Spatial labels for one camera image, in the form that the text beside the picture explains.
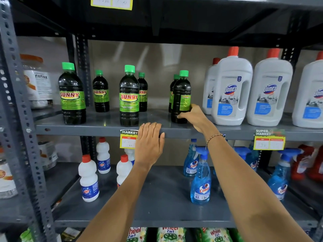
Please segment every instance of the red cap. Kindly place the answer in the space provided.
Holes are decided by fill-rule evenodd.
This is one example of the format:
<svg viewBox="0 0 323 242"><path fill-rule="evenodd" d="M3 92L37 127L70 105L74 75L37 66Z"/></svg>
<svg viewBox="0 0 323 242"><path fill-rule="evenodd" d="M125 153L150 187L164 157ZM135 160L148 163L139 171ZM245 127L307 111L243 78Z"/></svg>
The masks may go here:
<svg viewBox="0 0 323 242"><path fill-rule="evenodd" d="M279 52L279 48L270 48L267 53L267 58L278 58Z"/></svg>
<svg viewBox="0 0 323 242"><path fill-rule="evenodd" d="M318 52L316 60L321 60L323 59L323 51Z"/></svg>
<svg viewBox="0 0 323 242"><path fill-rule="evenodd" d="M128 155L127 154L124 154L121 156L121 162L123 162L123 163L128 162Z"/></svg>
<svg viewBox="0 0 323 242"><path fill-rule="evenodd" d="M100 138L99 138L99 142L100 142L100 143L105 142L105 137L100 137Z"/></svg>
<svg viewBox="0 0 323 242"><path fill-rule="evenodd" d="M220 60L221 60L220 58L214 58L212 64L217 65Z"/></svg>
<svg viewBox="0 0 323 242"><path fill-rule="evenodd" d="M89 154L85 154L82 156L82 162L83 163L88 163L91 161L91 156Z"/></svg>
<svg viewBox="0 0 323 242"><path fill-rule="evenodd" d="M239 53L239 47L230 47L229 52L228 52L228 57L229 56L238 56Z"/></svg>

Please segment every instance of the white bleach bottle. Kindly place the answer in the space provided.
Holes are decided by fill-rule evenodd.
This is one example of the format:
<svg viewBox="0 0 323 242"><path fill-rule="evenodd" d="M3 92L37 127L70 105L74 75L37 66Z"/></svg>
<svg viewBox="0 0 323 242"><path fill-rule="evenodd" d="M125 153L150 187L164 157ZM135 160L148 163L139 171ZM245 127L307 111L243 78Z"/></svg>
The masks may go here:
<svg viewBox="0 0 323 242"><path fill-rule="evenodd" d="M213 64L205 72L204 93L203 93L203 112L204 114L212 113L213 89L216 80L216 66L220 58L214 58Z"/></svg>
<svg viewBox="0 0 323 242"><path fill-rule="evenodd" d="M257 63L247 107L248 123L277 126L282 115L293 76L287 60L278 59L280 49L271 48L267 58Z"/></svg>
<svg viewBox="0 0 323 242"><path fill-rule="evenodd" d="M323 128L323 51L316 61L303 69L296 102L293 124L306 128Z"/></svg>
<svg viewBox="0 0 323 242"><path fill-rule="evenodd" d="M117 186L119 187L127 178L132 169L131 161L128 160L128 155L121 156L121 160L117 164Z"/></svg>
<svg viewBox="0 0 323 242"><path fill-rule="evenodd" d="M110 171L110 154L109 154L109 144L105 141L105 137L99 138L99 143L97 144L98 153L98 171L101 174L106 174Z"/></svg>
<svg viewBox="0 0 323 242"><path fill-rule="evenodd" d="M97 165L89 154L85 154L82 157L82 162L79 165L79 175L81 176L80 184L82 186L82 198L86 202L92 202L99 196L99 184L97 171Z"/></svg>
<svg viewBox="0 0 323 242"><path fill-rule="evenodd" d="M128 155L128 160L133 165L135 163L135 150L131 148L125 148L124 152Z"/></svg>
<svg viewBox="0 0 323 242"><path fill-rule="evenodd" d="M238 52L239 47L230 47L216 68L212 116L217 125L239 126L247 110L252 66Z"/></svg>

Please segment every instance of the price tag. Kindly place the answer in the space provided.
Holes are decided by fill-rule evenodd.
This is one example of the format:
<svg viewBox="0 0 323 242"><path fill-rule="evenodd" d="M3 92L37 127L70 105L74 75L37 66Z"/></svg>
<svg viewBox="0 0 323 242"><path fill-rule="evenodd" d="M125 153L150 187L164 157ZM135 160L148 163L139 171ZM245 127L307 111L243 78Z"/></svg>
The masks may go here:
<svg viewBox="0 0 323 242"><path fill-rule="evenodd" d="M132 10L132 0L91 0L91 6Z"/></svg>
<svg viewBox="0 0 323 242"><path fill-rule="evenodd" d="M254 150L283 150L285 141L285 130L257 129Z"/></svg>
<svg viewBox="0 0 323 242"><path fill-rule="evenodd" d="M134 149L138 137L138 130L120 130L120 148Z"/></svg>

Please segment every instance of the hand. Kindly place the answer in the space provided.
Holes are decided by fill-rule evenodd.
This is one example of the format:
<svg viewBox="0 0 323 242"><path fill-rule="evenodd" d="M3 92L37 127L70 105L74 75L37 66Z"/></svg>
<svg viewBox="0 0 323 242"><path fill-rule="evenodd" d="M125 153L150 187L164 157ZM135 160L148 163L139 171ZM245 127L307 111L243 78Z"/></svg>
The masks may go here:
<svg viewBox="0 0 323 242"><path fill-rule="evenodd" d="M204 115L200 106L191 104L191 108L191 111L185 113L182 112L177 116L177 118L186 118L191 124L193 124L196 130L203 134L212 128L216 129L215 125Z"/></svg>
<svg viewBox="0 0 323 242"><path fill-rule="evenodd" d="M157 159L163 152L165 143L165 133L159 138L161 124L156 122L142 124L138 131L135 148L135 164L150 170L151 166L156 163Z"/></svg>

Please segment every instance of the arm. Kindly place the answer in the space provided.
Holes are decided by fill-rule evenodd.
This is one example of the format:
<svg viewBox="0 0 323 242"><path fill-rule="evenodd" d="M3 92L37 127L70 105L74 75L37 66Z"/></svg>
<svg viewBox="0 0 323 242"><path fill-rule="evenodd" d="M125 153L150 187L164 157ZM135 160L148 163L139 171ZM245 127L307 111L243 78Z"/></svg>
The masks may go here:
<svg viewBox="0 0 323 242"><path fill-rule="evenodd" d="M140 126L135 148L136 161L131 172L90 222L78 242L126 241L143 183L151 166L163 152L165 134L162 133L159 138L160 128L161 124L156 123Z"/></svg>
<svg viewBox="0 0 323 242"><path fill-rule="evenodd" d="M206 140L220 133L197 105L178 118L186 118ZM212 138L208 149L230 211L246 242L312 241L264 180L223 137Z"/></svg>

